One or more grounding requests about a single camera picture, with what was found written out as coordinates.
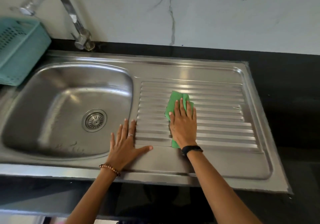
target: sink drain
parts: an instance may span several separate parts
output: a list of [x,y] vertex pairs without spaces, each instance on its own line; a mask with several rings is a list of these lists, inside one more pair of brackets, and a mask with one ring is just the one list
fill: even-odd
[[82,127],[88,132],[100,130],[107,121],[106,113],[101,109],[92,109],[82,117]]

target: person's left hand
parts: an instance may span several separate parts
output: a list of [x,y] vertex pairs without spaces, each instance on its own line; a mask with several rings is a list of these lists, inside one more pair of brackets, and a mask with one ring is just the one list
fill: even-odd
[[128,120],[124,120],[124,125],[120,125],[115,140],[114,133],[111,133],[110,152],[106,164],[111,165],[116,170],[121,171],[128,163],[144,153],[152,150],[152,146],[134,148],[134,134],[136,122],[132,120],[128,130]]

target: dish rack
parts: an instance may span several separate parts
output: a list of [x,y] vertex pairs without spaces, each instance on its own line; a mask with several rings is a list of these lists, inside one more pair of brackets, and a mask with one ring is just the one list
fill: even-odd
[[0,84],[21,84],[50,43],[38,20],[0,18]]

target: bracelet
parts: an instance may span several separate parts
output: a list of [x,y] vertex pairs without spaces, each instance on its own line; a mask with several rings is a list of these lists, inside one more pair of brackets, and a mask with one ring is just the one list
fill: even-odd
[[118,170],[116,170],[113,166],[109,165],[109,164],[100,164],[99,168],[109,168],[117,175],[117,177],[120,177],[120,172]]

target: chrome faucet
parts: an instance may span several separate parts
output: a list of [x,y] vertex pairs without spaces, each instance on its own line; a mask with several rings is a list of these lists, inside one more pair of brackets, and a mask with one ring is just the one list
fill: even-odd
[[[19,11],[28,16],[34,16],[36,14],[37,8],[44,0],[25,0],[20,6]],[[94,42],[90,40],[91,33],[89,30],[83,27],[81,21],[79,20],[79,16],[75,11],[75,8],[72,6],[70,0],[61,0],[63,6],[65,7],[66,11],[68,12],[76,30],[79,33],[79,36],[76,37],[74,34],[72,36],[75,39],[74,45],[80,49],[86,49],[87,51],[91,51],[94,49]]]

